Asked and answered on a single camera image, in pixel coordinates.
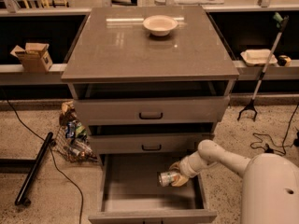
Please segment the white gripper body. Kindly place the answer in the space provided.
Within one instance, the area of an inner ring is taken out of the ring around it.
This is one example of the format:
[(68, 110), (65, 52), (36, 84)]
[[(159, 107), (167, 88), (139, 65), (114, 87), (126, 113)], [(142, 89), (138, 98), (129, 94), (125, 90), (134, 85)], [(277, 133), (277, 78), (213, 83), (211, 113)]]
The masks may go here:
[(199, 154), (186, 156), (179, 162), (180, 173), (188, 178), (195, 177), (206, 167), (206, 162)]

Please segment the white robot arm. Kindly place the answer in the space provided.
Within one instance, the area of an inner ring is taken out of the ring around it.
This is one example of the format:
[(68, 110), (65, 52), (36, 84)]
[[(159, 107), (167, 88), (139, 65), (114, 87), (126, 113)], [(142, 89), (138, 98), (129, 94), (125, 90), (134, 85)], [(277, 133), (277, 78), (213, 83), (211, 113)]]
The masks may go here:
[(211, 140), (170, 168), (178, 172), (174, 187), (220, 163), (242, 178), (241, 224), (299, 224), (299, 167), (263, 153), (250, 159), (229, 152)]

